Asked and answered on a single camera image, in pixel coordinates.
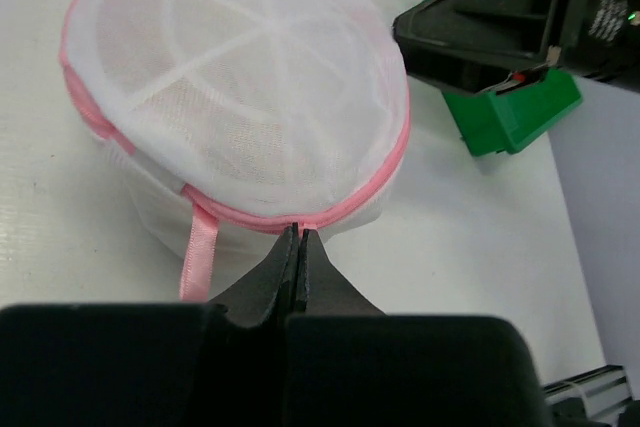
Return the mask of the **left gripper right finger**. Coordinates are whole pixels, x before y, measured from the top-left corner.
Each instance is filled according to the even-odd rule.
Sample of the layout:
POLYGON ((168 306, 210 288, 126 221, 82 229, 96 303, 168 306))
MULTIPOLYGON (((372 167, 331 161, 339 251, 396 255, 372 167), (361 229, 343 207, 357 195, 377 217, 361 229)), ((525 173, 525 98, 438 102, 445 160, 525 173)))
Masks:
POLYGON ((331 263, 319 233, 305 229, 298 250, 294 311, 312 316, 384 316, 331 263))

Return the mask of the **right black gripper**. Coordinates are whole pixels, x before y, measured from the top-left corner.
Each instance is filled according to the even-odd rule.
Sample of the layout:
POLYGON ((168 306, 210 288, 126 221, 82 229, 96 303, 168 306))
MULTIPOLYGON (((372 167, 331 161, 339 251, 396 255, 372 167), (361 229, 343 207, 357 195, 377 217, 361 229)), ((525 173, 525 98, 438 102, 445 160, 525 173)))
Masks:
POLYGON ((639 0, 424 0, 392 33, 409 76, 498 95, 552 68, 639 90, 639 0))

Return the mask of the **pink-rimmed mesh laundry bag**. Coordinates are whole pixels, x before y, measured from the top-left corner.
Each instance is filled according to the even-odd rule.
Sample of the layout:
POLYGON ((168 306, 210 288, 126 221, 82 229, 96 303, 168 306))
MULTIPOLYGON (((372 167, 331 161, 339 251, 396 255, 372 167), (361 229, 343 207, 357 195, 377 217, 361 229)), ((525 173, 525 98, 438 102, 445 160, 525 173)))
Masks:
POLYGON ((370 0, 73 0, 59 59, 145 227, 209 296, 218 251, 376 220, 410 134, 404 62, 370 0))

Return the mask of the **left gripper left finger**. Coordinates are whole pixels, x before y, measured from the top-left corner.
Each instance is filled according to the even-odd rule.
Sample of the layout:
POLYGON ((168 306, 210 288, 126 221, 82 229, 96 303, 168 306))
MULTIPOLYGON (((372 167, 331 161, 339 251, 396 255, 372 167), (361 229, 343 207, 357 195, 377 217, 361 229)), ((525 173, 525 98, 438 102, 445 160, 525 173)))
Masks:
POLYGON ((236 328, 282 324, 295 306, 298 256, 299 228, 294 223, 261 262, 207 305, 236 328))

